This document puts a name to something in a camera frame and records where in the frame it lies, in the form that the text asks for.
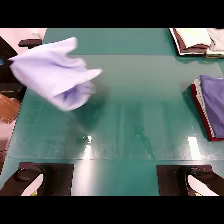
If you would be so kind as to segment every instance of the black object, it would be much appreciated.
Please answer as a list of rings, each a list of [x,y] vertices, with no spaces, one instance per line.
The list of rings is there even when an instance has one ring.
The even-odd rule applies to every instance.
[[[160,196],[195,196],[197,192],[189,186],[188,175],[224,196],[224,179],[213,172],[211,165],[158,165],[157,174]]]
[[[4,184],[1,196],[20,196],[40,174],[44,181],[37,190],[37,196],[70,196],[73,178],[73,164],[20,163],[19,169]]]
[[[19,42],[20,47],[28,47],[29,49],[41,44],[41,39],[27,39]],[[0,37],[0,93],[9,98],[22,101],[26,87],[14,77],[10,69],[13,62],[8,60],[16,55],[16,51]]]

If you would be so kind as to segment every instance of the green table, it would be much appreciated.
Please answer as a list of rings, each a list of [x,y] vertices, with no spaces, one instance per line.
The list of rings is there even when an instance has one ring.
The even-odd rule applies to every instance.
[[[44,42],[72,36],[70,57],[103,69],[97,93],[62,112],[28,90],[1,186],[21,161],[74,163],[72,195],[158,195],[158,164],[211,164],[224,176],[224,142],[208,141],[189,88],[221,77],[222,60],[177,57],[168,29],[48,29]]]

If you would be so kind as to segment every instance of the glossy table surface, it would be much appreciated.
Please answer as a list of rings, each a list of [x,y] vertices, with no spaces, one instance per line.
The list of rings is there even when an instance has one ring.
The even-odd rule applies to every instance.
[[[44,43],[71,36],[70,57],[103,69],[97,93],[62,112],[28,90],[1,186],[21,161],[74,163],[72,195],[158,195],[158,164],[211,164],[224,176],[224,142],[208,141],[189,88],[201,74],[222,77],[222,60],[176,56],[168,29],[48,29]]]

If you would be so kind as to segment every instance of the stack of cloth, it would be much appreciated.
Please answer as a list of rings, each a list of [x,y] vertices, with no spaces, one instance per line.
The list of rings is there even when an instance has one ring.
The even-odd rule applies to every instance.
[[[211,45],[206,28],[170,28],[179,55],[205,54]]]
[[[192,92],[209,139],[224,140],[224,79],[201,75]]]
[[[179,55],[224,58],[223,28],[170,28]]]

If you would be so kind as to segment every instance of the floor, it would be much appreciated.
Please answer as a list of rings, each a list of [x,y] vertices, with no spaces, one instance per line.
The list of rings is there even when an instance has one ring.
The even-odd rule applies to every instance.
[[[10,142],[16,120],[11,124],[5,124],[0,121],[0,174],[7,155],[8,144]]]

